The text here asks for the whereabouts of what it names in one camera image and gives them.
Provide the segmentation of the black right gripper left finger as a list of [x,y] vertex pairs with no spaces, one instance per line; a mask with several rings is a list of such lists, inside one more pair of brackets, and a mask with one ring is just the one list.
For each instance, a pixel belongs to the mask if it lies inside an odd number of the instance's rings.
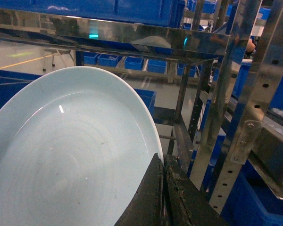
[[159,226],[163,208],[163,164],[154,154],[131,202],[116,226]]

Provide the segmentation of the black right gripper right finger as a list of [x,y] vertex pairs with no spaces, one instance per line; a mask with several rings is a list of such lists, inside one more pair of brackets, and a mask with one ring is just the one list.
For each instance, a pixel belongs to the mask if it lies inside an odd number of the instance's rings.
[[167,210],[173,226],[229,225],[206,201],[172,155],[165,158]]

